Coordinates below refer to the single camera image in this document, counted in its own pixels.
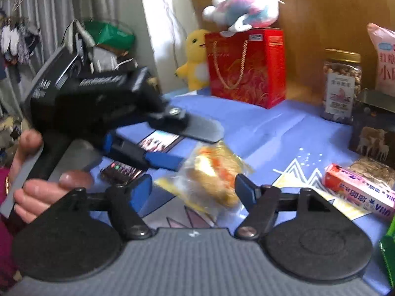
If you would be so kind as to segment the person's left hand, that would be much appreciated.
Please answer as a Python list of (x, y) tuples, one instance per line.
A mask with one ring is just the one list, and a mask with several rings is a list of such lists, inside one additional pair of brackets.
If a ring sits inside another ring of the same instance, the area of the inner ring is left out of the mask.
[[(33, 129), (26, 130), (21, 134), (9, 172), (11, 185), (20, 173), (23, 163), (40, 149), (42, 142), (41, 134)], [(81, 170), (65, 172), (57, 183), (30, 179), (13, 193), (14, 210), (22, 221), (29, 224), (69, 191), (75, 188), (89, 189), (93, 183), (94, 179), (90, 173)]]

